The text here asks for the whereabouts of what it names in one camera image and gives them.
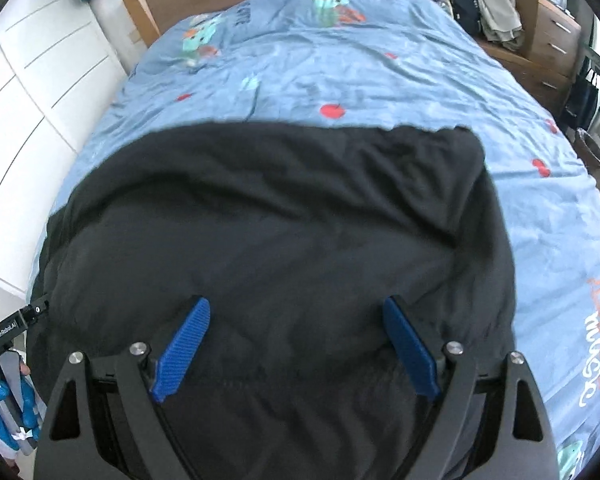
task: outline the blue bedsheet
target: blue bedsheet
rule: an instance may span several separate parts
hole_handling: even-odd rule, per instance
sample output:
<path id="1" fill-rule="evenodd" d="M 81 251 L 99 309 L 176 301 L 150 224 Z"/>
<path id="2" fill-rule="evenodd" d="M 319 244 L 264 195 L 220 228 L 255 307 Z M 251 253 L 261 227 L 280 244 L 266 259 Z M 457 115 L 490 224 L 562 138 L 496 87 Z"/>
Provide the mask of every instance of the blue bedsheet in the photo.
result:
<path id="1" fill-rule="evenodd" d="M 600 194 L 550 113 L 430 0 L 249 0 L 149 49 L 54 210 L 147 132 L 250 120 L 475 132 L 514 251 L 518 349 L 565 475 L 586 462 L 600 444 Z"/>

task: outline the blue gripper pad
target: blue gripper pad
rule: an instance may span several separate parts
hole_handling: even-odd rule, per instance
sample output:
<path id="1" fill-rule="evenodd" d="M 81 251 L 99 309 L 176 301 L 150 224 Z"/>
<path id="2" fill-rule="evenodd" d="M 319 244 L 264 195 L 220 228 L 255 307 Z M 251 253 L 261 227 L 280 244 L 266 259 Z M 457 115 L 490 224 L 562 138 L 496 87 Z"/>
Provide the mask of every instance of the blue gripper pad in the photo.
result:
<path id="1" fill-rule="evenodd" d="M 155 381 L 151 394 L 156 402 L 178 391 L 193 356 L 209 328 L 211 308 L 205 298 L 200 298 L 176 332 L 155 367 Z"/>
<path id="2" fill-rule="evenodd" d="M 416 393 L 435 400 L 440 394 L 436 361 L 393 298 L 384 300 L 382 323 Z"/>

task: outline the glove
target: glove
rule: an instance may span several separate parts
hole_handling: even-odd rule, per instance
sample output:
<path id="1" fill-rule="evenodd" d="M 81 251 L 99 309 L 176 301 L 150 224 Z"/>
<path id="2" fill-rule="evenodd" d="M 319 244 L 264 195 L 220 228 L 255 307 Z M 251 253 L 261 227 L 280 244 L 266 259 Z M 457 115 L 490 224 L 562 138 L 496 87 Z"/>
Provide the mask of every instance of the glove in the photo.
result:
<path id="1" fill-rule="evenodd" d="M 19 440 L 26 440 L 27 438 L 33 437 L 38 440 L 40 436 L 40 424 L 38 406 L 36 402 L 36 393 L 33 389 L 32 383 L 28 376 L 29 367 L 25 364 L 20 365 L 20 372 L 24 375 L 20 377 L 20 387 L 22 388 L 22 399 L 24 401 L 24 409 L 22 412 L 22 421 L 28 428 L 32 430 L 25 431 L 20 428 L 20 432 L 17 434 L 11 434 L 2 417 L 0 416 L 0 455 L 8 462 L 13 461 L 16 458 L 20 446 L 18 445 Z M 10 394 L 7 383 L 0 381 L 0 401 L 5 400 Z"/>

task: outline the black garment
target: black garment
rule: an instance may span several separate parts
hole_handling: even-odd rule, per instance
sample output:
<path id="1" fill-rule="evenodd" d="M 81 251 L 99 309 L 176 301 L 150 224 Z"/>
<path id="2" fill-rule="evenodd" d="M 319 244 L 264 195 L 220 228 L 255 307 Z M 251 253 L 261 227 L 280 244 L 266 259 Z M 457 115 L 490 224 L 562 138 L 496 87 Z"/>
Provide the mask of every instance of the black garment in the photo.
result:
<path id="1" fill-rule="evenodd" d="M 47 229 L 34 297 L 50 293 L 50 315 L 28 336 L 43 397 L 70 352 L 120 352 L 209 299 L 208 333 L 162 406 L 205 480 L 391 478 L 427 407 L 382 328 L 388 295 L 444 340 L 513 348 L 509 242 L 462 128 L 150 134 Z"/>

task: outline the metal screw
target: metal screw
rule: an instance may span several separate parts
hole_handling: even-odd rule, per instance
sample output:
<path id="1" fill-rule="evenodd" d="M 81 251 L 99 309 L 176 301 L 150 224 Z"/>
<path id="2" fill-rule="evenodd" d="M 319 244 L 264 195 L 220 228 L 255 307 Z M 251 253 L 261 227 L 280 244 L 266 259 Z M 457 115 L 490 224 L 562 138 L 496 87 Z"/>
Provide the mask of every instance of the metal screw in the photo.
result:
<path id="1" fill-rule="evenodd" d="M 459 343 L 458 341 L 449 341 L 446 344 L 446 351 L 451 355 L 462 355 L 464 353 L 464 347 L 462 346 L 462 343 Z"/>
<path id="2" fill-rule="evenodd" d="M 69 356 L 69 362 L 72 365 L 79 365 L 84 359 L 84 354 L 82 352 L 74 352 Z"/>
<path id="3" fill-rule="evenodd" d="M 133 343 L 129 347 L 129 351 L 131 352 L 131 355 L 135 355 L 136 357 L 144 355 L 146 354 L 146 343 L 143 343 L 141 341 Z"/>
<path id="4" fill-rule="evenodd" d="M 520 352 L 511 352 L 509 358 L 515 365 L 523 365 L 525 363 L 525 357 Z"/>

